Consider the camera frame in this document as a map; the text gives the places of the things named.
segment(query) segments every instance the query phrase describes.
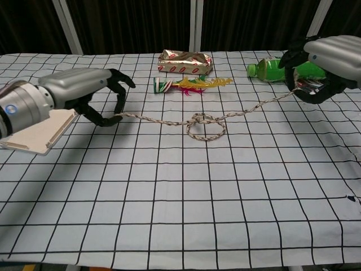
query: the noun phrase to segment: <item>toy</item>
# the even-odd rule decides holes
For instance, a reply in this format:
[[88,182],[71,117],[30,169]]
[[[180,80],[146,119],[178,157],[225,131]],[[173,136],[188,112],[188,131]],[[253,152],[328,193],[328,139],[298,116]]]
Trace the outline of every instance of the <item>toy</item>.
[[173,82],[172,80],[166,80],[161,82],[159,77],[153,79],[154,93],[165,93],[171,88],[177,88],[182,91],[185,95],[189,96],[189,92],[195,92],[202,94],[206,88],[215,88],[217,86],[225,86],[233,82],[232,79],[227,78],[213,78],[210,81],[205,79],[205,75],[199,78],[189,80],[185,77],[183,80]]

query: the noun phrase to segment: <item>plastic bottle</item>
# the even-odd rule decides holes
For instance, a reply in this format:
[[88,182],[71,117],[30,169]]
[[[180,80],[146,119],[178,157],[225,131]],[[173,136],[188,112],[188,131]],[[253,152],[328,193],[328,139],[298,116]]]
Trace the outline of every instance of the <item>plastic bottle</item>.
[[[258,64],[247,66],[247,76],[258,77],[262,81],[285,80],[284,68],[279,69],[280,58],[271,57],[262,59]],[[312,62],[305,62],[296,67],[298,78],[322,80],[325,79],[325,71]]]

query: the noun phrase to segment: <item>rope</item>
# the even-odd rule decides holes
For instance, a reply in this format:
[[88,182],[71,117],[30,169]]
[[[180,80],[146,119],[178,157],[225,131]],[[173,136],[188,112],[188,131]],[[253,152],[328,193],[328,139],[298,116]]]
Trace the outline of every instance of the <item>rope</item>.
[[[166,121],[166,120],[157,120],[157,119],[153,119],[151,117],[147,117],[147,116],[139,116],[136,114],[130,114],[130,113],[119,113],[119,114],[115,114],[116,116],[127,116],[127,117],[134,117],[136,119],[139,120],[147,120],[150,121],[152,123],[159,123],[159,124],[165,124],[168,126],[186,126],[186,133],[191,137],[194,138],[195,140],[199,140],[199,141],[212,141],[215,140],[221,136],[223,136],[226,131],[226,125],[224,124],[224,120],[228,117],[237,117],[237,116],[244,116],[247,113],[251,113],[254,110],[262,107],[263,105],[265,105],[266,103],[271,103],[271,102],[276,102],[277,100],[281,100],[284,99],[290,95],[292,95],[296,90],[292,90],[287,94],[269,99],[269,100],[263,100],[261,101],[259,104],[257,104],[256,106],[252,107],[251,109],[247,109],[241,112],[233,112],[233,113],[228,113],[226,115],[223,115],[222,117],[213,117],[211,115],[205,114],[205,113],[196,113],[192,116],[192,118],[190,120],[186,120],[186,121]],[[193,126],[195,126],[196,124],[212,124],[212,123],[216,123],[219,126],[222,127],[222,131],[219,132],[216,135],[210,136],[210,137],[201,137],[199,135],[193,134],[191,132],[191,128]]]

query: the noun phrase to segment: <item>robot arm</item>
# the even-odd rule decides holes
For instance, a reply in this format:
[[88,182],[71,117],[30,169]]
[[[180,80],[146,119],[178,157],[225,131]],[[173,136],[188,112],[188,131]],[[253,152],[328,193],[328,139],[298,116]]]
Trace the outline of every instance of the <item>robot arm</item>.
[[75,109],[98,126],[112,126],[121,116],[103,118],[89,106],[93,94],[108,87],[117,94],[115,113],[122,112],[130,77],[115,69],[75,68],[39,79],[38,85],[16,81],[0,90],[0,139],[49,118],[53,109]]
[[295,67],[310,61],[326,71],[319,91],[309,94],[301,89],[294,92],[307,103],[319,104],[346,88],[361,88],[361,38],[354,36],[309,37],[292,43],[283,55],[279,68],[285,68],[289,90],[295,89]]

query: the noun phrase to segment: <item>gift box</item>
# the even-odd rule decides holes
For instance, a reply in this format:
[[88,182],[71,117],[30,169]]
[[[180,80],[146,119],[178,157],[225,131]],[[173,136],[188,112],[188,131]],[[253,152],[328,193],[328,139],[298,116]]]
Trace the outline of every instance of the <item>gift box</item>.
[[158,70],[161,72],[207,75],[212,68],[212,58],[202,53],[164,50],[158,57]]

